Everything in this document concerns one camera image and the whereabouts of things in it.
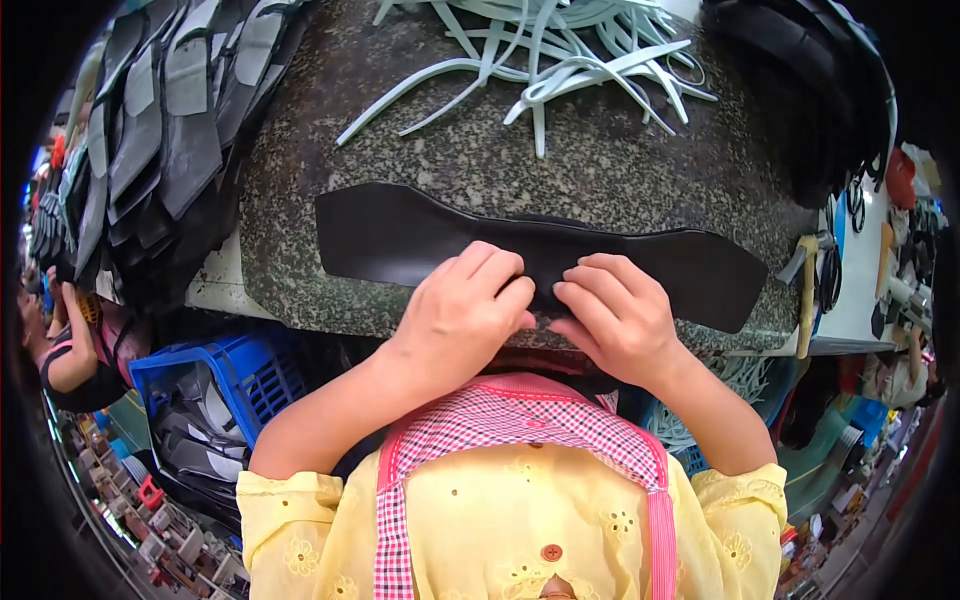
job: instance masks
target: yellow sleeve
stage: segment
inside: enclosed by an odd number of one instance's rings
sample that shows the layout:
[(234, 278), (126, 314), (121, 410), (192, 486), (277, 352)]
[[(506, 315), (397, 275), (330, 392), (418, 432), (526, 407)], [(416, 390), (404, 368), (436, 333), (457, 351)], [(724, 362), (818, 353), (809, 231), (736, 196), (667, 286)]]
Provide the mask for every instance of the yellow sleeve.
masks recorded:
[(713, 534), (724, 596), (773, 597), (787, 515), (785, 483), (786, 471), (773, 464), (735, 477), (711, 469), (691, 478)]
[(286, 481), (243, 471), (237, 506), (251, 600), (313, 598), (320, 557), (343, 495), (340, 477), (301, 472)]

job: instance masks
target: yellow shirt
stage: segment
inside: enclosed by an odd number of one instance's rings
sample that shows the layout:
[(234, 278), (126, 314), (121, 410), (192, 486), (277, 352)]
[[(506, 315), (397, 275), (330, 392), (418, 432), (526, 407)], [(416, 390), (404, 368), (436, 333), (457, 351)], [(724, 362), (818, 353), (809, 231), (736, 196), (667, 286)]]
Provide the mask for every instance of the yellow shirt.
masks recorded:
[[(372, 598), (379, 451), (350, 476), (240, 473), (251, 599)], [(686, 478), (669, 457), (677, 598), (763, 598), (780, 571), (786, 471)], [(587, 450), (511, 444), (447, 454), (406, 482), (421, 600), (537, 598), (554, 574), (578, 600), (649, 597), (646, 492)], [(541, 557), (557, 544), (556, 562)]]

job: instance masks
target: button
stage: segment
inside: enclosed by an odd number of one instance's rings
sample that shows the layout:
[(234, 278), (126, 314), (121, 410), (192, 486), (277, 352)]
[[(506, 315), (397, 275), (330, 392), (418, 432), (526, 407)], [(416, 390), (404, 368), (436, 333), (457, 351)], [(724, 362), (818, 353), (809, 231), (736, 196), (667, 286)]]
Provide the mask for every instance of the button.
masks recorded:
[(540, 557), (548, 563), (555, 563), (564, 555), (564, 550), (555, 543), (547, 544), (540, 551)]

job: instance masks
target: granite slab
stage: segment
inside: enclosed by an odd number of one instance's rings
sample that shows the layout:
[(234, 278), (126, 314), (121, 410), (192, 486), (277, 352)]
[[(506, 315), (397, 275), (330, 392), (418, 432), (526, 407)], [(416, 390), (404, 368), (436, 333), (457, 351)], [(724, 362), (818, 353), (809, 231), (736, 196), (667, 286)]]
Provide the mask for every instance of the granite slab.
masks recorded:
[[(429, 6), (394, 8), (374, 27), (378, 6), (327, 0), (318, 7), (246, 158), (240, 240), (251, 298), (293, 327), (389, 337), (411, 290), (327, 276), (313, 207), (323, 192), (384, 180), (481, 215), (553, 215), (621, 233), (716, 231), (763, 260), (771, 275), (739, 333), (677, 321), (678, 334), (702, 350), (782, 346), (797, 322), (798, 296), (773, 275), (800, 235), (816, 229), (816, 213), (791, 202), (756, 105), (727, 55), (701, 30), (684, 22), (689, 50), (706, 72), (703, 88), (720, 102), (687, 98), (684, 125), (660, 88), (643, 83), (676, 136), (643, 125), (619, 86), (594, 86), (546, 106), (547, 157), (540, 159), (529, 111), (510, 127), (502, 124), (522, 85), (494, 79), (439, 121), (398, 136), (472, 81), (469, 73), (449, 73), (338, 148), (334, 139), (395, 84), (463, 55)], [(510, 345), (565, 348), (544, 329), (522, 332)]]

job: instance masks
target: checkered apron strap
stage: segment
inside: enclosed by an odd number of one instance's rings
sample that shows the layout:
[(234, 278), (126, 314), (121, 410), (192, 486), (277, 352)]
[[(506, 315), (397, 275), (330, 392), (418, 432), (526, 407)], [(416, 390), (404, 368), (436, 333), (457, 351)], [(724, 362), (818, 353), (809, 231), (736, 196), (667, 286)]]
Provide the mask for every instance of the checkered apron strap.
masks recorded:
[(570, 388), (529, 373), (478, 377), (391, 428), (377, 477), (375, 596), (414, 597), (403, 480), (415, 468), (469, 448), (535, 443), (588, 449), (647, 490), (653, 598), (673, 598), (676, 536), (663, 446)]

